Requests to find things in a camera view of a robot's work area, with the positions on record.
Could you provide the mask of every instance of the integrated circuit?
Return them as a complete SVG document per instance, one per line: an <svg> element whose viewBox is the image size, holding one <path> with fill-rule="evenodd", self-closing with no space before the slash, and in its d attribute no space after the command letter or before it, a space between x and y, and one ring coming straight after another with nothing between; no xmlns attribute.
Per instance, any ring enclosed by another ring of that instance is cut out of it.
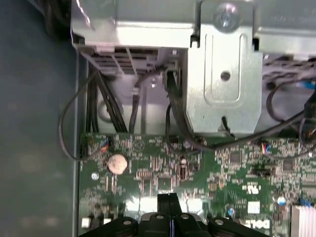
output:
<svg viewBox="0 0 316 237"><path fill-rule="evenodd" d="M283 172L290 173L293 172L294 168L294 160L292 159L285 159L283 161Z"/></svg>
<svg viewBox="0 0 316 237"><path fill-rule="evenodd" d="M241 158L242 158L241 152L230 153L230 157L229 157L230 164L240 164Z"/></svg>

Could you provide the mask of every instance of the colored wires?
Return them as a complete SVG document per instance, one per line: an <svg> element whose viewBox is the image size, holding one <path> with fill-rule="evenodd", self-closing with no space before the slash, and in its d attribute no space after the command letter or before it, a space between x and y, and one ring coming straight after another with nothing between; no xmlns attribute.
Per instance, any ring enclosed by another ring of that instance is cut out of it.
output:
<svg viewBox="0 0 316 237"><path fill-rule="evenodd" d="M102 148L100 149L100 151L104 153L108 150L108 148L109 148L109 140L106 139L104 143L102 144Z"/></svg>
<svg viewBox="0 0 316 237"><path fill-rule="evenodd" d="M267 152L270 150L271 145L266 144L266 143L262 143L261 147L262 147L262 154L266 155Z"/></svg>

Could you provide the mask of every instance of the capacitor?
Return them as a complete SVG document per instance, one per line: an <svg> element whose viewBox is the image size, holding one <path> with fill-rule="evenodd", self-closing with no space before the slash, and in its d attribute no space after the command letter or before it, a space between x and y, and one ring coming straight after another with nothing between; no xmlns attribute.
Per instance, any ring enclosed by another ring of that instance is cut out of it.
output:
<svg viewBox="0 0 316 237"><path fill-rule="evenodd" d="M281 194L274 194L272 197L273 201L280 206L284 206L286 204L286 199Z"/></svg>
<svg viewBox="0 0 316 237"><path fill-rule="evenodd" d="M277 204L280 206L284 206L286 203L285 197L278 197L276 200Z"/></svg>
<svg viewBox="0 0 316 237"><path fill-rule="evenodd" d="M108 160L108 169L111 173L121 175L128 167L127 157L121 153L112 155Z"/></svg>
<svg viewBox="0 0 316 237"><path fill-rule="evenodd" d="M228 209L228 215L233 216L235 214L235 210L233 208Z"/></svg>

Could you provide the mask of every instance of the mounting hole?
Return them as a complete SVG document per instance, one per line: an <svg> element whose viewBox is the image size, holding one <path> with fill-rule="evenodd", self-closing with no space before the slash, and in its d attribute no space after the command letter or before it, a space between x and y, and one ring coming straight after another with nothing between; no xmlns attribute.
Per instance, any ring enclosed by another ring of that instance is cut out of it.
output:
<svg viewBox="0 0 316 237"><path fill-rule="evenodd" d="M223 71L221 73L221 79L222 81L228 81L231 78L231 74L227 71Z"/></svg>
<svg viewBox="0 0 316 237"><path fill-rule="evenodd" d="M183 214L183 215L181 215L181 218L187 220L189 218L189 216L187 214Z"/></svg>

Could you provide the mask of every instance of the screw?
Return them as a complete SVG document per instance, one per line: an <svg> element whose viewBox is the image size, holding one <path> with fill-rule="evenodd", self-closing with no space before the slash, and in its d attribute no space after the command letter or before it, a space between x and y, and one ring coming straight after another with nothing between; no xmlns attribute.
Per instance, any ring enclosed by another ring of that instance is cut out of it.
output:
<svg viewBox="0 0 316 237"><path fill-rule="evenodd" d="M231 74L229 72L222 72L221 73L221 79L223 81L228 81L231 78Z"/></svg>
<svg viewBox="0 0 316 237"><path fill-rule="evenodd" d="M99 179L99 174L98 174L97 172L93 172L93 173L91 174L91 178L92 178L93 180L98 180L98 179Z"/></svg>
<svg viewBox="0 0 316 237"><path fill-rule="evenodd" d="M156 85L157 85L157 78L152 78L152 79L150 80L150 83L151 83L151 85L152 85L152 88L156 87Z"/></svg>
<svg viewBox="0 0 316 237"><path fill-rule="evenodd" d="M230 27L232 24L231 14L228 12L224 12L222 15L220 15L219 22L224 28Z"/></svg>
<svg viewBox="0 0 316 237"><path fill-rule="evenodd" d="M222 220L215 220L214 221L216 225L222 226L224 224L224 221Z"/></svg>
<svg viewBox="0 0 316 237"><path fill-rule="evenodd" d="M189 216L187 214L183 214L183 215L181 215L181 218L187 220L189 218Z"/></svg>

